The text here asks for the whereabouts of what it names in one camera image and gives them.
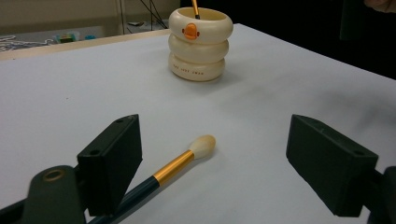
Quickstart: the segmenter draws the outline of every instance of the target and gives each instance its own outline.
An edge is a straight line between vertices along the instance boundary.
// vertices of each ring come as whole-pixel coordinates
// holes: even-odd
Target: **white brush tip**
[[[201,159],[213,152],[216,145],[216,138],[210,134],[202,135],[195,139],[191,145],[190,150],[194,153],[194,159]]]

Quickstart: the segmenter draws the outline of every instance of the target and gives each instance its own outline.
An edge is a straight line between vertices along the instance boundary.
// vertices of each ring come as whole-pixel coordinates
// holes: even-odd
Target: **black plastic mount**
[[[142,161],[137,115],[115,120],[78,154],[91,216],[114,214]]]
[[[334,215],[358,217],[365,205],[372,223],[396,223],[396,169],[377,172],[374,152],[319,120],[292,115],[286,156]]]
[[[113,121],[78,154],[78,166],[51,167],[31,181],[26,199],[0,210],[0,223],[86,223],[118,209],[142,161],[138,115]]]

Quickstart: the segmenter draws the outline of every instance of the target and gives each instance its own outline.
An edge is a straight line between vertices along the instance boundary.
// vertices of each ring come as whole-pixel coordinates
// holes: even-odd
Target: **white table surface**
[[[0,61],[0,207],[31,178],[77,154],[115,119],[138,114],[143,161],[131,187],[213,134],[191,163],[123,223],[366,223],[336,217],[286,158],[292,114],[319,119],[396,164],[396,81],[242,24],[223,76],[192,82],[168,68],[168,35]]]

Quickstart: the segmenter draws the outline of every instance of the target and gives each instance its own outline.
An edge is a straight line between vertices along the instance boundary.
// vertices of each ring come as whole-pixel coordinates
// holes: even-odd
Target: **brush holder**
[[[200,20],[195,19],[192,7],[176,9],[170,15],[168,65],[179,77],[208,81],[224,71],[233,22],[222,12],[203,7],[198,10]]]

